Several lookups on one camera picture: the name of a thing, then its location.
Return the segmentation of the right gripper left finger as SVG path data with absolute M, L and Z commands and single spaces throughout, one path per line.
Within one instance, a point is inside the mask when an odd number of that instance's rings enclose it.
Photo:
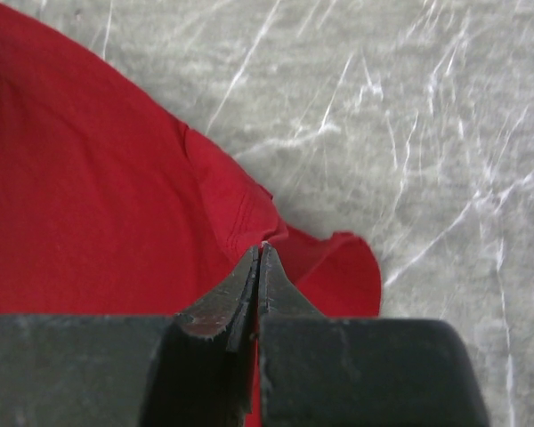
M 259 250 L 173 316 L 0 315 L 0 426 L 240 426 Z

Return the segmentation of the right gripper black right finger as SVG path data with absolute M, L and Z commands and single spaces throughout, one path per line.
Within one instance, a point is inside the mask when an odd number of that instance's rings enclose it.
M 276 249 L 258 282 L 265 426 L 486 426 L 465 344 L 447 322 L 332 318 L 290 282 Z

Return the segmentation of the red t shirt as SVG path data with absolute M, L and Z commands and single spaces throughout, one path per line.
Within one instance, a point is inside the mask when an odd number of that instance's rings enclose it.
M 0 4 L 0 315 L 172 314 L 261 243 L 323 313 L 379 312 L 361 237 L 294 227 L 206 136 Z

